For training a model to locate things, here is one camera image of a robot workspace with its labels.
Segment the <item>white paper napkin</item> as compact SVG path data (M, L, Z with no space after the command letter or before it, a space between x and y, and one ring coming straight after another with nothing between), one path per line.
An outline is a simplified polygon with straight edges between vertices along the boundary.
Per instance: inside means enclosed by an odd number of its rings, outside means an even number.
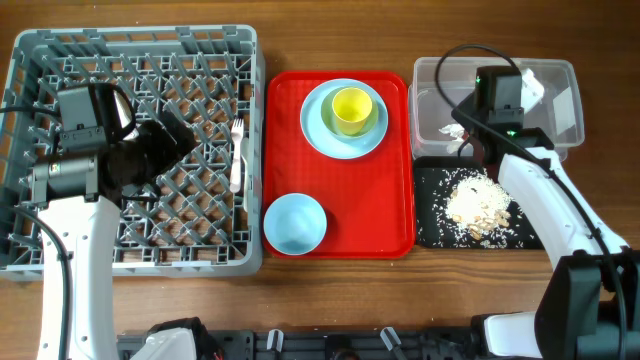
M460 124L449 124L439 129L443 135L448 135L452 140L448 143L446 150L448 154L458 151L460 146L466 140L466 130Z

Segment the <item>rice and food scraps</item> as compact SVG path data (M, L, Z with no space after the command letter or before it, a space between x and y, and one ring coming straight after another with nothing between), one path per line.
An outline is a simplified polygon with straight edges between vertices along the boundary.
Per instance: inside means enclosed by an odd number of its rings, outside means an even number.
M446 214L466 227L476 239L481 232L492 231L499 225L506 227L510 217L506 211L513 198L486 174L460 182L448 200Z

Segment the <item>white plastic fork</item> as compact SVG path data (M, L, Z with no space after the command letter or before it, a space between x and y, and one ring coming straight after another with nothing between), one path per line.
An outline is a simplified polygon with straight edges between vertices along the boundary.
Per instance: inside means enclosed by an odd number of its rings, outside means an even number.
M230 173L230 191L237 193L241 186L241 144L244 138L244 120L235 118L231 127L231 140L234 146Z

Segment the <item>light blue small bowl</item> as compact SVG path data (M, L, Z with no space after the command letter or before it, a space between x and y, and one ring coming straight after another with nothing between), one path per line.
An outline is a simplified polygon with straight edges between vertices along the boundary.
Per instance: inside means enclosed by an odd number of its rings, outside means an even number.
M318 201L302 193L277 198L266 210L263 228L268 244L281 254L301 256L316 249L328 227Z

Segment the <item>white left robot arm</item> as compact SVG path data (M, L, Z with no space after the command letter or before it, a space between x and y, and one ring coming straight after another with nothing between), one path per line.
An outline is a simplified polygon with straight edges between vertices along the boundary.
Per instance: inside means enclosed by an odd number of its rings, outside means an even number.
M112 257L127 186L165 173L196 146L170 113L119 119L61 135L62 152L32 174L43 235L44 287L38 356L115 359Z

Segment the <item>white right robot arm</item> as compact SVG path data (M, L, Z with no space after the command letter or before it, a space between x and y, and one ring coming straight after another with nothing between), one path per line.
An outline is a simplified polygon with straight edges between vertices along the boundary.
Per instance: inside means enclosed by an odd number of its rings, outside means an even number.
M497 357L636 359L639 253L611 231L564 172L544 132L523 126L520 99L474 91L453 118L498 168L499 184L541 240L553 274L534 312L479 318Z

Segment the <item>black plastic waste tray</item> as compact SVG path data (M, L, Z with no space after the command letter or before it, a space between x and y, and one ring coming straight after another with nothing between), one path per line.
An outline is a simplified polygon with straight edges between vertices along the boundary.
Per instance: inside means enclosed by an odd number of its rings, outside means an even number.
M414 161L416 243L433 249L533 249L543 248L528 219L514 201L506 211L506 227L481 232L476 239L471 230L446 214L455 187L467 178L482 177L485 168L470 157L420 157Z

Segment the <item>clear plastic waste bin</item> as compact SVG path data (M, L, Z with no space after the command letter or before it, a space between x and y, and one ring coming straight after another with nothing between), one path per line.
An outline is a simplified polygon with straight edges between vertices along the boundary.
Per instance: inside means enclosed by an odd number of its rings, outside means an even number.
M452 140L439 129L458 124L451 107L438 93L434 74L438 59L422 57L414 64L413 82L409 87L409 109L412 154L422 156L454 156L446 147ZM496 57L453 57L440 69L441 87L456 104L473 92L476 69L503 65ZM584 117L575 71L571 63L557 59L516 58L520 71L531 69L545 89L542 100L524 116L526 128L538 127L554 143L561 159L568 150L579 146L585 138Z

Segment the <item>grey plastic dishwasher rack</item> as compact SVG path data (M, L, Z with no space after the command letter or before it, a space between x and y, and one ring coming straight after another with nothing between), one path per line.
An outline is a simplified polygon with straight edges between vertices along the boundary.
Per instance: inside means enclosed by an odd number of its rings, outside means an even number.
M164 174L125 191L113 253L117 276L247 276L262 263L259 235L265 60L248 25L31 29L13 45L1 92L1 274L42 277L39 229L14 206L33 208L28 176L55 151L58 92L112 83L138 122L172 112L196 148ZM249 139L248 214L230 191L231 127Z

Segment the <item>red plastic serving tray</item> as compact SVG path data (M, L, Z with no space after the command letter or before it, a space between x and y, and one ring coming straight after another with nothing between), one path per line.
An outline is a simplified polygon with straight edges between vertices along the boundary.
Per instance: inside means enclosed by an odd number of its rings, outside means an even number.
M332 159L314 149L301 128L305 98L334 79L363 82L377 92L389 114L388 129L370 153ZM310 259L394 259L416 237L408 95L390 71L290 71L267 90L262 204L303 193L323 207L328 228Z

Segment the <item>yellow plastic cup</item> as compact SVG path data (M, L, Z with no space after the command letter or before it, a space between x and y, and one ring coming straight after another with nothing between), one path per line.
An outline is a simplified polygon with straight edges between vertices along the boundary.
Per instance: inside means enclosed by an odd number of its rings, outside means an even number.
M343 87L331 100L330 110L337 132L347 137L355 137L374 119L375 103L365 90Z

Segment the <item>light green bowl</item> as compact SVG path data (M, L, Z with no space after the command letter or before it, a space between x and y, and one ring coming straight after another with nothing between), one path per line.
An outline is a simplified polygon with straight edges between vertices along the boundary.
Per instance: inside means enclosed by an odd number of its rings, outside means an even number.
M376 101L374 100L375 103L375 115L374 115L374 119L365 127L365 130L359 134L358 136L355 137L347 137L344 135L341 135L340 133L337 132L337 129L331 119L331 110L330 110L330 104L331 104L331 100L333 99L334 95L343 87L340 88L336 88L332 91L329 92L329 94L322 100L321 103L321 116L322 116L322 121L325 124L326 128L336 137L338 138L343 138L343 139L352 139L352 138L359 138L359 137L363 137L365 134L367 134L368 132L370 132L374 126L376 125L377 121L378 121L378 105L376 103Z

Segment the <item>light blue plate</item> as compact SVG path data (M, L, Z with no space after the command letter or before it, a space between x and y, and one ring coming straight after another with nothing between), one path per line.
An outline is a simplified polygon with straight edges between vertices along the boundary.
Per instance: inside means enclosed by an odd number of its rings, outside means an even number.
M378 121L363 137L338 138L322 121L322 100L330 91L340 87L361 88L368 92L378 105ZM354 79L339 78L316 86L306 96L300 112L300 126L307 142L321 154L340 160L359 158L373 151L384 139L388 125L388 111L382 97L369 85Z

